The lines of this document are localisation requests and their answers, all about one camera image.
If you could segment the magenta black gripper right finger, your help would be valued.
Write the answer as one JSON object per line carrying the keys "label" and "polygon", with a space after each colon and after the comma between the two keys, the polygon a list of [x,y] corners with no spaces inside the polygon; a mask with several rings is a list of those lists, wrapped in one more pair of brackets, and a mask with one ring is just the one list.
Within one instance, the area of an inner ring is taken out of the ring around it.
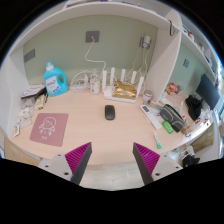
{"label": "magenta black gripper right finger", "polygon": [[152,173],[159,161],[160,155],[138,143],[133,144],[133,155],[137,162],[143,183],[153,182]]}

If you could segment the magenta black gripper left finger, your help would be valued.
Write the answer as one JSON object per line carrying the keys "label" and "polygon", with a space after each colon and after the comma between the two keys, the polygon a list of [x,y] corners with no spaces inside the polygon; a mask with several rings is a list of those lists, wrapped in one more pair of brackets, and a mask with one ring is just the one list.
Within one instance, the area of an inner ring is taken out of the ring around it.
{"label": "magenta black gripper left finger", "polygon": [[71,169],[71,182],[79,185],[92,154],[90,142],[73,149],[65,155],[65,159]]}

